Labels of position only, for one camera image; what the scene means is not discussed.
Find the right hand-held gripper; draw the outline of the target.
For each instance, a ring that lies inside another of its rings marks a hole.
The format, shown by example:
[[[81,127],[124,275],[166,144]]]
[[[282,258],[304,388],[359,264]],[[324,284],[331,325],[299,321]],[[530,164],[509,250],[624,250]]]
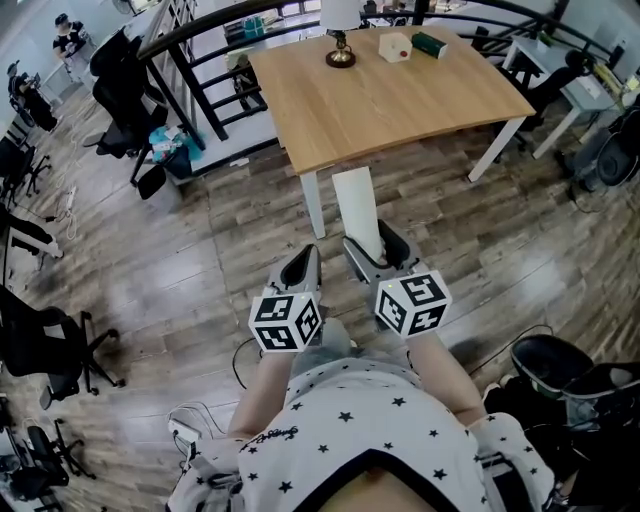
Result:
[[[386,261],[391,266],[415,266],[420,249],[402,229],[382,219],[378,228]],[[374,285],[381,279],[382,266],[350,237],[343,238],[344,254],[355,277],[361,283]],[[442,275],[427,270],[381,281],[373,307],[374,315],[402,339],[439,328],[452,304],[452,297]]]

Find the person's light blue jeans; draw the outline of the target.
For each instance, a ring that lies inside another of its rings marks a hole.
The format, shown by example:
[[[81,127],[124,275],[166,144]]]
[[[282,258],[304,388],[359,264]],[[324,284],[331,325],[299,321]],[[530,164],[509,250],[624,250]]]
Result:
[[[336,318],[328,318],[323,325],[321,340],[310,344],[294,358],[290,378],[343,358],[366,359],[409,369],[406,356],[393,356],[381,350],[353,346],[344,324]]]

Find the blue bag with packets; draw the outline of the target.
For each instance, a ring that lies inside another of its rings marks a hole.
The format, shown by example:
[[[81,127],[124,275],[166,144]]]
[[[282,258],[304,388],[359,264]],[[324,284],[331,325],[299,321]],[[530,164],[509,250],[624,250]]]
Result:
[[[149,134],[152,161],[175,178],[184,180],[192,175],[190,137],[179,126],[160,126]]]

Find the black swivel office chair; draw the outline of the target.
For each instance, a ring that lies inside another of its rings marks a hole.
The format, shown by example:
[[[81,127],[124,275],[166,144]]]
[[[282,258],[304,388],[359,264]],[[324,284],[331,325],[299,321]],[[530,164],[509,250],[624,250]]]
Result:
[[[109,329],[90,340],[87,325],[91,322],[87,311],[75,320],[57,307],[36,310],[0,285],[0,360],[13,377],[48,377],[40,397],[44,410],[78,394],[80,380],[88,393],[97,396],[99,389],[91,384],[93,374],[114,388],[126,385],[124,379],[112,379],[94,357],[100,345],[108,338],[118,339],[119,332]]]
[[[42,171],[51,168],[48,154],[38,153],[34,146],[20,149],[3,137],[0,139],[0,202],[16,205],[15,196],[23,185],[27,185],[27,197],[39,194],[37,179]]]
[[[0,427],[0,476],[8,478],[9,492],[22,502],[54,498],[55,487],[67,487],[70,476],[96,480],[73,455],[74,448],[84,446],[82,439],[67,443],[62,434],[62,418],[54,419],[55,437],[50,439],[39,426],[30,426],[29,443],[18,444],[9,426]]]

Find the white star print shirt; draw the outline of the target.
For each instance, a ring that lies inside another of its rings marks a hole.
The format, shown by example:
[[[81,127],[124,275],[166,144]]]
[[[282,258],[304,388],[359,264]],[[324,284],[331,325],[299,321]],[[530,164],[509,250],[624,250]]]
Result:
[[[543,512],[554,476],[505,413],[462,424],[418,376],[364,358],[293,378],[260,433],[197,448],[166,512],[320,512],[381,469],[434,512]]]

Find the person's right forearm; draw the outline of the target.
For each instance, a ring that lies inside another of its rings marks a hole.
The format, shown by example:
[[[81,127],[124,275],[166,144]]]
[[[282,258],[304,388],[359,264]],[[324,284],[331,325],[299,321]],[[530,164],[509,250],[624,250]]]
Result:
[[[439,400],[464,425],[486,415],[471,377],[435,332],[406,341],[409,359],[424,390]]]

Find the wooden table with white legs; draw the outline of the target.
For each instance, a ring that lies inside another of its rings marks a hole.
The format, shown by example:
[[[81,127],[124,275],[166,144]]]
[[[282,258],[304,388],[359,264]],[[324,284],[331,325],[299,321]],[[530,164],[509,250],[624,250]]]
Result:
[[[378,53],[393,28],[348,34],[353,67],[329,67],[327,36],[264,50],[250,62],[278,140],[301,181],[316,238],[325,237],[318,171],[370,153],[462,129],[503,123],[468,175],[478,180],[525,119],[524,96],[461,36],[442,25],[423,32],[447,48],[436,59],[421,51],[389,63]]]

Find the white shade brass table lamp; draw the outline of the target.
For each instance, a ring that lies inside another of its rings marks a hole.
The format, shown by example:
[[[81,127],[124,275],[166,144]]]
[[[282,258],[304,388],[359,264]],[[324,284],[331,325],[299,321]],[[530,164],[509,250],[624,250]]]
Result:
[[[355,65],[356,56],[347,44],[346,32],[356,30],[361,25],[359,0],[320,2],[320,26],[335,40],[335,48],[325,57],[326,64],[336,69],[350,68]]]

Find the white desk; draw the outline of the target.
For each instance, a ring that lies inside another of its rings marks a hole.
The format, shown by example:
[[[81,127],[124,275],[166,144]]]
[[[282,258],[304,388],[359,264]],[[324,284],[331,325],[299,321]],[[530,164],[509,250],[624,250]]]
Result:
[[[565,58],[569,53],[567,48],[551,46],[543,50],[542,47],[543,44],[538,40],[528,39],[523,36],[513,36],[511,47],[502,67],[505,70],[510,69],[515,58],[520,53],[525,55],[540,71],[547,75],[551,75],[566,64]],[[571,104],[571,110],[533,151],[532,156],[534,159],[541,158],[550,150],[581,115],[601,113],[615,106],[613,97],[597,82],[593,75],[574,79],[562,88],[560,92]]]

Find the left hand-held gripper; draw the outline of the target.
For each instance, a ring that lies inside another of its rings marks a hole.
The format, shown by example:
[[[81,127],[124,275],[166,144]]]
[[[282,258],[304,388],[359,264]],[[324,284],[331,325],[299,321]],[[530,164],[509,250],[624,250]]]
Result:
[[[322,325],[318,248],[306,245],[277,262],[270,273],[270,285],[253,299],[249,328],[264,353],[303,352]]]

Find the black chair with grey trim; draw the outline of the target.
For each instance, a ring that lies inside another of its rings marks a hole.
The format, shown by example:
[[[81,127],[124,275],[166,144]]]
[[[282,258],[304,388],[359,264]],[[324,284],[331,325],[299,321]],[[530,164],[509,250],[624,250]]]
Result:
[[[518,340],[511,359],[529,386],[525,432],[569,506],[615,507],[640,494],[640,362],[596,363],[550,335]]]

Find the black curved metal railing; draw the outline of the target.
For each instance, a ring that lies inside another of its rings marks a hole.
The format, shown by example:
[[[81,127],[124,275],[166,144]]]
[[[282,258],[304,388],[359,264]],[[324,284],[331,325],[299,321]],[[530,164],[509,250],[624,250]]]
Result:
[[[568,0],[554,0],[553,10],[539,13],[508,0],[468,0],[483,7],[480,14],[439,12],[431,0],[404,0],[407,7],[371,10],[363,7],[360,24],[372,27],[374,20],[394,23],[401,19],[407,25],[422,25],[431,20],[454,20],[473,23],[476,31],[468,35],[472,46],[485,57],[499,56],[500,47],[514,36],[539,33],[552,42],[580,50],[614,68],[621,59],[622,48],[608,50],[594,39],[559,20]],[[197,117],[204,116],[207,127],[219,141],[229,138],[228,126],[253,114],[260,107],[218,116],[219,109],[247,98],[247,93],[235,91],[211,102],[206,92],[219,84],[227,84],[239,73],[233,68],[225,72],[209,72],[197,78],[195,69],[236,50],[247,50],[264,41],[283,38],[319,26],[318,11],[309,11],[303,0],[245,0],[238,4],[196,17],[195,0],[162,0],[159,12],[149,26],[141,44],[138,59],[145,64],[155,83],[165,94],[169,105],[180,120],[181,128],[191,136],[200,151],[208,150],[203,131],[197,127]]]

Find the black flat seat pad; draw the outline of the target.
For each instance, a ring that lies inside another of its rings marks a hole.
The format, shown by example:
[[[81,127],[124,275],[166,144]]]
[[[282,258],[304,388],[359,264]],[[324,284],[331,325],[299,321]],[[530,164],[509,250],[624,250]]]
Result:
[[[149,200],[167,181],[165,169],[156,165],[149,169],[137,182],[137,190],[142,200]]]

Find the white hexagonal box red button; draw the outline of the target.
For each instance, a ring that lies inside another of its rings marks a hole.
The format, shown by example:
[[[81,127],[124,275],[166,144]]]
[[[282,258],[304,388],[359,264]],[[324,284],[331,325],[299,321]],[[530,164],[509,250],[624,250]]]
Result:
[[[379,55],[389,63],[399,63],[410,59],[411,40],[402,33],[384,33],[379,37]]]

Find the dark green box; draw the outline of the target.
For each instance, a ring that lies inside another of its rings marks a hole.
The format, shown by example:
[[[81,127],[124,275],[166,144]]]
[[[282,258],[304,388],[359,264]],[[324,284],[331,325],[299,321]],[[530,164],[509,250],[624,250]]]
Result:
[[[430,36],[425,32],[414,33],[411,37],[411,43],[415,49],[435,59],[442,58],[446,54],[448,48],[446,42]]]

